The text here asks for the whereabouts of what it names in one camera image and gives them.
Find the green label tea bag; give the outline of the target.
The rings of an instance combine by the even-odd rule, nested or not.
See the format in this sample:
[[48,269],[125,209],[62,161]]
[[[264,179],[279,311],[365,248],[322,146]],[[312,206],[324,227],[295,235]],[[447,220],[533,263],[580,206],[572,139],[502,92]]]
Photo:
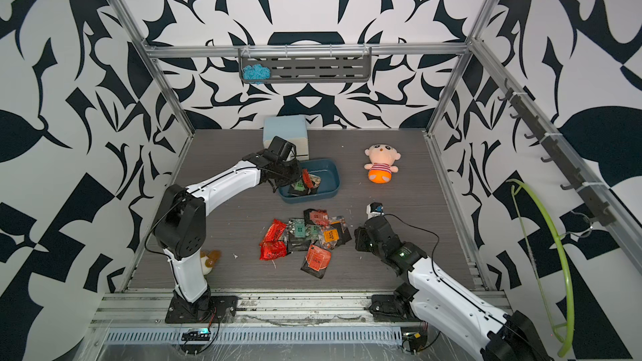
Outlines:
[[303,180],[298,180],[289,187],[289,194],[293,197],[302,197],[309,195],[310,189]]

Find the orange label blue tea bag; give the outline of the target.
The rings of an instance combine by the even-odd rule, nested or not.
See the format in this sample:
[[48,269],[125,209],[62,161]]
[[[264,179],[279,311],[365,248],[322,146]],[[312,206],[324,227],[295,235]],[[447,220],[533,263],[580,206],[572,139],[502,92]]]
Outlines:
[[322,228],[319,234],[319,243],[327,250],[334,250],[352,240],[349,227],[344,217],[333,217],[329,225]]

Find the red circle label tea bag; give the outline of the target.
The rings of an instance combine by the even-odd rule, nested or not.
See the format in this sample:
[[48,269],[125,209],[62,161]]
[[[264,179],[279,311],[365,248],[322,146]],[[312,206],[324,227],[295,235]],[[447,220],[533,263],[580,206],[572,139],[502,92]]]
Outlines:
[[313,277],[322,279],[326,274],[331,258],[331,251],[312,244],[309,246],[309,249],[305,255],[301,270]]

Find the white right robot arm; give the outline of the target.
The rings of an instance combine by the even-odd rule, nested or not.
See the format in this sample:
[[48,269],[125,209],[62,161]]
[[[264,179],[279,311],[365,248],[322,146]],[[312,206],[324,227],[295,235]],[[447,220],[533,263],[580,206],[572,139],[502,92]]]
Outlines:
[[386,215],[369,218],[355,233],[355,249],[370,252],[403,280],[386,318],[412,316],[452,339],[476,360],[550,360],[532,321],[478,297],[444,272],[423,249],[403,242]]

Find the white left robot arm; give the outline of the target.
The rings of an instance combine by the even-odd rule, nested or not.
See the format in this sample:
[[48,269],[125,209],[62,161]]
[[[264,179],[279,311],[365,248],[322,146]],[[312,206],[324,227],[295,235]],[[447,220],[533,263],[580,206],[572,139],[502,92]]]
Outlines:
[[187,187],[168,187],[160,201],[150,235],[167,258],[179,299],[192,305],[207,296],[200,252],[207,235],[207,217],[223,203],[263,183],[276,191],[302,177],[294,143],[274,137],[269,147],[251,153],[213,177]]

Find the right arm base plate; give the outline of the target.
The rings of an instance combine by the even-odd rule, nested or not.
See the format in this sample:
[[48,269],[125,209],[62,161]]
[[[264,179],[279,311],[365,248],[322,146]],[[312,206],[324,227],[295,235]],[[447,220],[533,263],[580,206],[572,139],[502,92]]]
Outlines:
[[411,311],[410,303],[397,295],[377,294],[371,297],[368,312],[376,322],[420,322]]

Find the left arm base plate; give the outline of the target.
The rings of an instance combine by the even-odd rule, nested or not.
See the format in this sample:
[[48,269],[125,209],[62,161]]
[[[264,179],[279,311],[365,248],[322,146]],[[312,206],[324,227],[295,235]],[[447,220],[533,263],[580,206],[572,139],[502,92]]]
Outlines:
[[189,303],[174,291],[165,317],[166,324],[205,324],[211,320],[222,322],[237,313],[238,296],[212,295],[205,292],[194,303]]

